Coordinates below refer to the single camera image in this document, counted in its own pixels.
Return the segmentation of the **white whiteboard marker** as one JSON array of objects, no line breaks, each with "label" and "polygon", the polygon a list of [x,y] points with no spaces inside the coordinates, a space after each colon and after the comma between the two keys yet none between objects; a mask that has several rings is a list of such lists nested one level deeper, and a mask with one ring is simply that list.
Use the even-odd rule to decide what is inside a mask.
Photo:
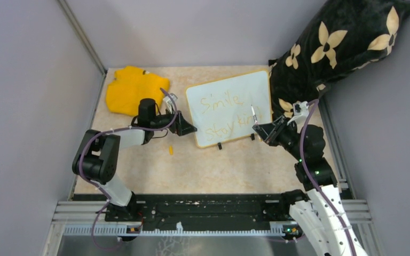
[{"label": "white whiteboard marker", "polygon": [[257,119],[257,115],[255,113],[255,108],[254,108],[253,105],[251,105],[251,112],[252,112],[252,115],[253,115],[254,124],[258,125],[258,119]]}]

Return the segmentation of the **yellow framed whiteboard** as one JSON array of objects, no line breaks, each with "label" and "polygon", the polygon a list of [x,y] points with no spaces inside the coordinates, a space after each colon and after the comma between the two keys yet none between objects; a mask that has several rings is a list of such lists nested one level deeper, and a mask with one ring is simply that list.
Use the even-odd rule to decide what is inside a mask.
[{"label": "yellow framed whiteboard", "polygon": [[242,139],[254,133],[251,105],[258,123],[272,122],[269,73],[265,69],[193,85],[185,90],[199,148]]}]

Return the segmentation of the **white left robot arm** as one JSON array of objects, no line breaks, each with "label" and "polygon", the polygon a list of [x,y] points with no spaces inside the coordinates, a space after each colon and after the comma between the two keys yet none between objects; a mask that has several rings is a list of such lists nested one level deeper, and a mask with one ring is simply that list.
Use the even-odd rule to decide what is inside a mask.
[{"label": "white left robot arm", "polygon": [[99,189],[106,196],[106,209],[119,219],[131,221],[139,213],[134,192],[116,174],[120,150],[149,143],[156,131],[167,130],[179,137],[197,132],[178,110],[174,95],[164,100],[168,105],[165,114],[159,113],[154,99],[145,98],[129,126],[105,132],[87,130],[74,157],[72,172]]}]

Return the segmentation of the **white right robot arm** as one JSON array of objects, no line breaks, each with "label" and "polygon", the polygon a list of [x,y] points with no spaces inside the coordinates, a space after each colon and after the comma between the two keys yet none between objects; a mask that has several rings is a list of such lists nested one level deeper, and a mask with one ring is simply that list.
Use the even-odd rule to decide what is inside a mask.
[{"label": "white right robot arm", "polygon": [[269,146],[281,146],[292,155],[303,192],[288,192],[280,215],[294,220],[316,255],[367,255],[343,207],[337,178],[324,157],[323,128],[281,116],[271,123],[255,122],[253,130]]}]

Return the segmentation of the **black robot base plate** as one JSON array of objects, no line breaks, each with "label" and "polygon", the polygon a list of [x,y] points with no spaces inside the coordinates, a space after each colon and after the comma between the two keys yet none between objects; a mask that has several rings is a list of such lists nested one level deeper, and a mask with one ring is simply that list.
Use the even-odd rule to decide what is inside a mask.
[{"label": "black robot base plate", "polygon": [[281,194],[137,194],[133,220],[106,209],[107,222],[143,222],[144,231],[268,231],[288,222],[290,207],[309,198],[299,189]]}]

